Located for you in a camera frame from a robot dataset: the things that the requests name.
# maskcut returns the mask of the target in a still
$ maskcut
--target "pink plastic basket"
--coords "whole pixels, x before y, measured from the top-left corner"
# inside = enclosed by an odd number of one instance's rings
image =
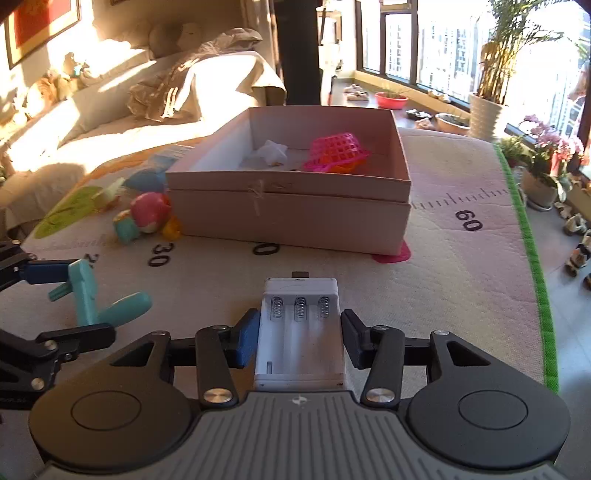
[[[351,134],[337,134],[317,138],[310,147],[310,159],[304,163],[304,171],[350,173],[362,164],[369,151],[361,148],[359,140]]]

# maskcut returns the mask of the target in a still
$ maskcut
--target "sofa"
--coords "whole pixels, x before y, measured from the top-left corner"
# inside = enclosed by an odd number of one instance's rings
[[[285,90],[274,69],[258,53],[244,51],[192,67],[197,121],[154,122],[130,115],[129,88],[172,68],[182,55],[144,61],[138,54],[130,61],[139,64],[128,63],[124,72],[76,92],[0,146],[0,162],[9,175],[0,189],[0,238],[15,229],[25,235],[86,173],[105,161],[203,137],[246,108],[284,103]]]

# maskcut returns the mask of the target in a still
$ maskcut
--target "coil spring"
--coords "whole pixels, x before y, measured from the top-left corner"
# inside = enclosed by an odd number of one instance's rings
[[[283,299],[281,297],[273,297],[271,300],[271,316],[275,319],[283,317]]]
[[[297,297],[295,299],[295,319],[296,322],[301,322],[302,320],[306,319],[306,299],[304,297]]]
[[[330,315],[330,299],[328,297],[320,297],[318,300],[318,311],[321,319],[327,319]]]

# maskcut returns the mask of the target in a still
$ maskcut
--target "white battery charger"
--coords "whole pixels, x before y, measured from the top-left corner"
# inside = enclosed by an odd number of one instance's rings
[[[344,348],[334,278],[268,278],[255,389],[341,390]]]

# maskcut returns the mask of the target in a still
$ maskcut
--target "framed picture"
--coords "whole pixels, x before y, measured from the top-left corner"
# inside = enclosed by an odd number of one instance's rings
[[[79,21],[79,0],[25,0],[5,22],[10,68]]]

